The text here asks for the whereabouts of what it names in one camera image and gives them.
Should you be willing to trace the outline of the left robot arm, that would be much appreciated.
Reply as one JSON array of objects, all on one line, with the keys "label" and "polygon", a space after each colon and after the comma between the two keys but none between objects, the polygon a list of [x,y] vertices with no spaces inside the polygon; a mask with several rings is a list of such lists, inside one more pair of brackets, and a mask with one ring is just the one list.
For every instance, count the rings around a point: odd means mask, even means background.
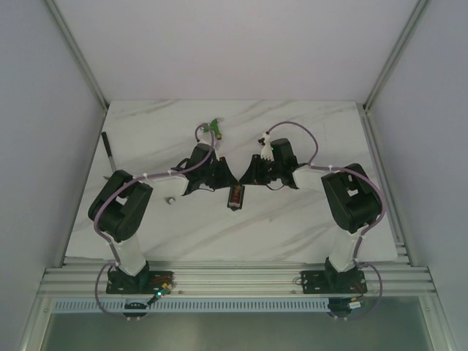
[{"label": "left robot arm", "polygon": [[198,143],[189,158],[165,173],[134,177],[117,170],[107,180],[88,210],[98,235],[110,245],[117,268],[124,272],[123,285],[133,294],[148,289],[147,261],[136,232],[152,195],[159,199],[190,195],[203,187],[218,190],[237,186],[226,159]]}]

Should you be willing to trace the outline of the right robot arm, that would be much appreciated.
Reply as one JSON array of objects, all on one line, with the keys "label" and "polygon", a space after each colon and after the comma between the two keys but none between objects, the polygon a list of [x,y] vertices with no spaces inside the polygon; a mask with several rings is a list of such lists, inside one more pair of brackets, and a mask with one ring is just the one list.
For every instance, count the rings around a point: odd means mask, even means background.
[{"label": "right robot arm", "polygon": [[291,189],[323,189],[331,216],[344,231],[335,238],[327,257],[325,286],[334,292],[350,283],[349,271],[358,267],[358,251],[363,235],[385,214],[382,194],[370,181],[363,167],[315,166],[300,163],[287,138],[271,141],[268,135],[258,140],[260,153],[252,156],[240,182],[249,186],[269,186],[280,181]]}]

